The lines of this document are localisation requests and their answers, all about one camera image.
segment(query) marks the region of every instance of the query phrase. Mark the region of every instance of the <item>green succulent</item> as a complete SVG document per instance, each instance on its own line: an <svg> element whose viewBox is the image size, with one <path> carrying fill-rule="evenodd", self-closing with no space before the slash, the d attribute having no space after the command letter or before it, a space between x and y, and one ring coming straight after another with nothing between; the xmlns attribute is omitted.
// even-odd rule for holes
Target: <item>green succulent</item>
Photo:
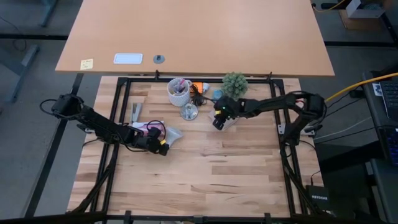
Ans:
<svg viewBox="0 0 398 224"><path fill-rule="evenodd" d="M223 78L221 90L226 96L238 100L248 90L248 81L242 73L228 73Z"/></svg>

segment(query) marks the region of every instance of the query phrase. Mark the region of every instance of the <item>wooden table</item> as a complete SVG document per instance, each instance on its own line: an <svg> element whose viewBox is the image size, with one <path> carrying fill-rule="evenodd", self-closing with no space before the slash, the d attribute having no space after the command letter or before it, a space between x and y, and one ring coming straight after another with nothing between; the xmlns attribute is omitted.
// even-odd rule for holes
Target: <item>wooden table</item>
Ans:
<svg viewBox="0 0 398 224"><path fill-rule="evenodd" d="M143 54L139 65L117 53ZM165 62L153 62L164 55ZM93 68L81 71L81 61ZM84 0L56 71L334 75L310 1Z"/></svg>
<svg viewBox="0 0 398 224"><path fill-rule="evenodd" d="M103 116L109 117L117 79L101 79L94 108ZM297 79L284 82L286 92L300 89ZM219 86L212 83L208 96ZM245 97L270 97L269 86L250 84ZM269 212L273 217L289 216L274 112L241 118L228 130L218 131L208 117L212 103L199 107L195 120L185 121L180 108L169 103L166 83L133 83L126 114L131 102L143 103L138 122L164 120L182 130L184 137L165 157L120 148L109 214L131 210L133 215L262 217ZM94 138L89 134L86 141ZM301 139L313 144L309 138ZM102 148L98 141L83 148L68 209L75 208L94 186ZM308 184L311 174L319 170L317 155L307 144L297 146L297 153L303 183ZM322 184L320 174L314 181ZM294 194L299 212L295 188Z"/></svg>

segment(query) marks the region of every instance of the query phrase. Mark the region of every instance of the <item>concrete floor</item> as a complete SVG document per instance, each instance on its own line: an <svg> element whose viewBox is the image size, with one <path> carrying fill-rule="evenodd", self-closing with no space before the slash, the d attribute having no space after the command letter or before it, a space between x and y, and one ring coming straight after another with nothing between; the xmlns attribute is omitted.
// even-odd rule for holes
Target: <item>concrete floor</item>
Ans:
<svg viewBox="0 0 398 224"><path fill-rule="evenodd" d="M60 1L47 28L37 26L41 12L44 10L43 5L37 0L3 0L0 2L0 16L14 23L26 34L67 35L80 4L81 0ZM388 15L396 25L398 18L394 14L395 11L389 12ZM317 14L316 17L324 40L391 41L385 30L382 32L346 30L337 12ZM0 21L0 30L2 33L16 32L3 21ZM11 43L12 40L0 40L0 47L16 58L22 58L23 53L13 49ZM43 114L39 110L39 103L44 99L56 98L59 94L67 93L75 78L74 74L59 75L54 72L65 45L64 41L28 40L27 43L39 44L41 51L29 70L18 101L13 105L7 105L0 116L0 219L22 216L55 130L57 119ZM330 96L343 87L358 82L361 72L380 70L397 62L398 58L398 50L395 49L328 47L327 51L336 77L300 79L303 90ZM3 99L9 91L8 86L15 79L14 75L2 65L0 65L0 77L0 99ZM85 75L78 94L87 105L93 105L99 82L100 75ZM334 108L350 101L349 98L344 99ZM370 114L366 102L359 101L326 119L319 136L344 129L368 116ZM67 126L36 215L59 214L65 212L67 208L81 154L81 145L85 138L85 134L75 125L76 123L70 123ZM371 120L368 120L351 131L359 131L372 125ZM360 146L375 138L374 131L367 131L332 141L330 144ZM347 174L355 175L352 172L346 172L345 175Z"/></svg>

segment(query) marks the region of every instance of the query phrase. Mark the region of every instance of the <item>pen holder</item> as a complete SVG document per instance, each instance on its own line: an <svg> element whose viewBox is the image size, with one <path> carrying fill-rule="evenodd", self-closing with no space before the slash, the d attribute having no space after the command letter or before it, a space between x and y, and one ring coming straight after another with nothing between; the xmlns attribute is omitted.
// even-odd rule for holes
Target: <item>pen holder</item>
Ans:
<svg viewBox="0 0 398 224"><path fill-rule="evenodd" d="M182 83L184 89L182 93L175 93L173 87ZM183 78L174 78L167 84L167 93L169 94L169 100L174 106L183 106L190 102L190 87L192 82L190 80L185 80Z"/></svg>

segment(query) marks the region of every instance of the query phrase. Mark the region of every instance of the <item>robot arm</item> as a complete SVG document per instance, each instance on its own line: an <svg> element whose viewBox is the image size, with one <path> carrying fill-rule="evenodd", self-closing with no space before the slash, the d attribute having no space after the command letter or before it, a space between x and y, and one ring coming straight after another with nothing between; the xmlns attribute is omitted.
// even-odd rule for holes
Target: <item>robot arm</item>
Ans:
<svg viewBox="0 0 398 224"><path fill-rule="evenodd" d="M296 105L297 100L303 100L304 106ZM306 125L324 114L325 100L318 94L295 91L284 96L265 100L239 99L234 101L228 96L221 97L214 105L216 111L213 126L222 130L227 119L252 118L262 112L291 109L298 113L298 118L285 127L284 142L298 145L300 132Z"/></svg>
<svg viewBox="0 0 398 224"><path fill-rule="evenodd" d="M77 120L82 130L93 129L97 138L108 144L120 143L127 147L135 147L166 156L169 145L158 140L161 131L150 128L148 135L130 126L119 125L85 106L83 100L75 95L61 95L51 108L53 116L59 119Z"/></svg>

